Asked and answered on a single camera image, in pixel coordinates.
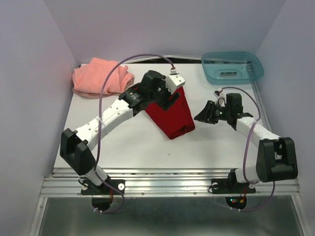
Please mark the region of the red pleated skirt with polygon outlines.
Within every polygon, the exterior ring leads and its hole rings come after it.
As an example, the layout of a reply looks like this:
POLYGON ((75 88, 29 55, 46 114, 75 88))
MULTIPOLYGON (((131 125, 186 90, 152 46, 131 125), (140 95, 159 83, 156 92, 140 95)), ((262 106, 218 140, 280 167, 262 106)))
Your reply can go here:
POLYGON ((176 92, 179 93, 180 97, 167 111, 164 111, 156 103, 150 104, 145 110, 151 120, 170 140, 195 129, 184 88, 181 87, 176 92))

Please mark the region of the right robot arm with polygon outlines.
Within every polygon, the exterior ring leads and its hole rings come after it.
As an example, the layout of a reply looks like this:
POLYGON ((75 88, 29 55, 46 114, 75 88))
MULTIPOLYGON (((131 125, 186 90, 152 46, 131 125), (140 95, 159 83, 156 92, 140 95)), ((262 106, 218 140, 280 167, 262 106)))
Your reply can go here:
POLYGON ((215 91, 215 96, 216 101, 207 101, 194 120, 209 124, 227 122, 247 138, 247 148, 250 143, 257 147, 257 157, 255 165, 247 166, 244 160, 243 166, 230 170, 227 178, 214 180, 213 191, 228 189, 237 192, 256 182, 296 179, 298 167, 294 141, 272 133, 258 124, 253 115, 245 113, 241 94, 222 95, 220 91, 215 91))

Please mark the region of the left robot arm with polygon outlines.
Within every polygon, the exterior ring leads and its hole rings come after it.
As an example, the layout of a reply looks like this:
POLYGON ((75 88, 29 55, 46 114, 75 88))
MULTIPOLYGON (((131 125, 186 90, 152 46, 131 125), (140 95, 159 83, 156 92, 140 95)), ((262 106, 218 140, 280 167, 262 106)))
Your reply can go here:
POLYGON ((97 193, 106 193, 109 190, 109 176, 98 165, 99 159, 94 158, 92 150, 100 148, 102 138, 150 104, 155 103, 168 110, 180 96, 177 89, 185 82, 175 70, 168 76, 149 70, 141 82, 120 94, 109 108, 99 111, 97 117, 75 130, 64 130, 60 143, 61 158, 77 175, 86 177, 97 193))

